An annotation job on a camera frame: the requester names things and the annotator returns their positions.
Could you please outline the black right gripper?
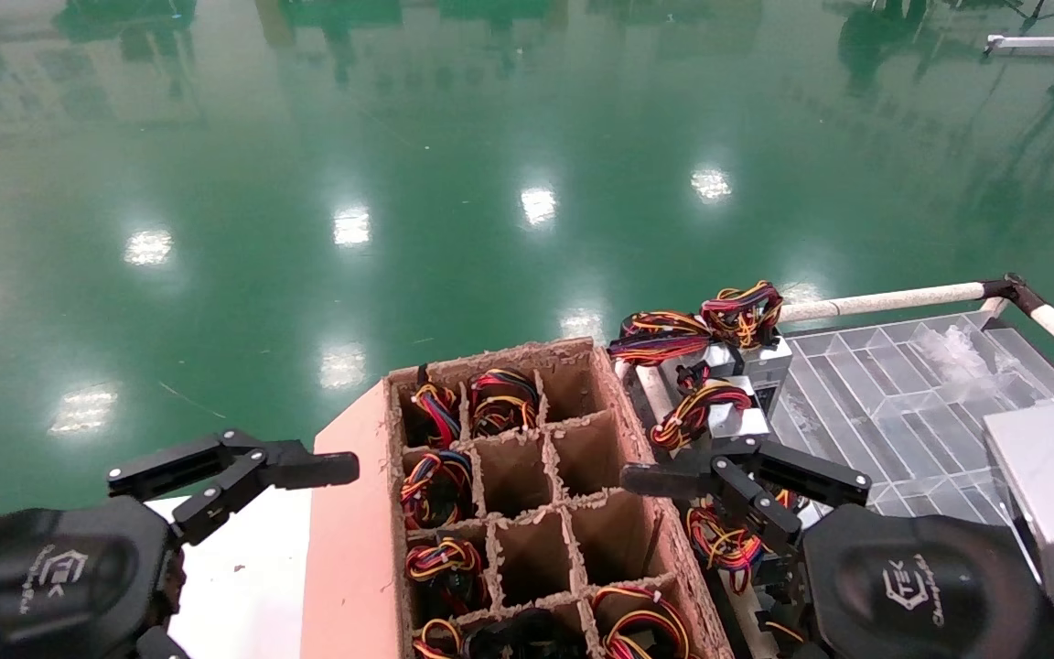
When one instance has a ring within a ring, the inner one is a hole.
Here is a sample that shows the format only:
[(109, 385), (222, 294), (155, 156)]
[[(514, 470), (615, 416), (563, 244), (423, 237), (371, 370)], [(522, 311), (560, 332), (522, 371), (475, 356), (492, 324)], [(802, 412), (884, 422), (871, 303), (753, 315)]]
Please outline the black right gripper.
[[(710, 496), (724, 525), (781, 557), (801, 538), (801, 658), (1054, 658), (1054, 606), (1004, 526), (870, 512), (867, 474), (772, 439), (741, 439), (740, 463), (629, 462), (620, 487)], [(841, 508), (801, 537), (796, 513), (756, 480)]]

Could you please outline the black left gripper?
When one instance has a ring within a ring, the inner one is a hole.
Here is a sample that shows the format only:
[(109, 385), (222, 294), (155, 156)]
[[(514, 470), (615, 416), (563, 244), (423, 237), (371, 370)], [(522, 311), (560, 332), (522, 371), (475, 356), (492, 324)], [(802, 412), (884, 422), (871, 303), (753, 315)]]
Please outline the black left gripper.
[(168, 633), (186, 581), (181, 542), (141, 502), (258, 449), (227, 429), (114, 467), (103, 503), (0, 513), (0, 658), (184, 658)]

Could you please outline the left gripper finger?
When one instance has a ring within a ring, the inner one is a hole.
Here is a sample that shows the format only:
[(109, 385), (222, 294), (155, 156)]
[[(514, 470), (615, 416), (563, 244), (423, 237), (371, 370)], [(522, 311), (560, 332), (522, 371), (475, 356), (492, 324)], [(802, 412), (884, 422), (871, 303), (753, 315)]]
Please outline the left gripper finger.
[(202, 483), (201, 492), (173, 509), (173, 530), (182, 546), (197, 546), (268, 489), (306, 491), (359, 476), (360, 460), (351, 451), (313, 454), (297, 439), (208, 439), (196, 456), (170, 468), (172, 492)]

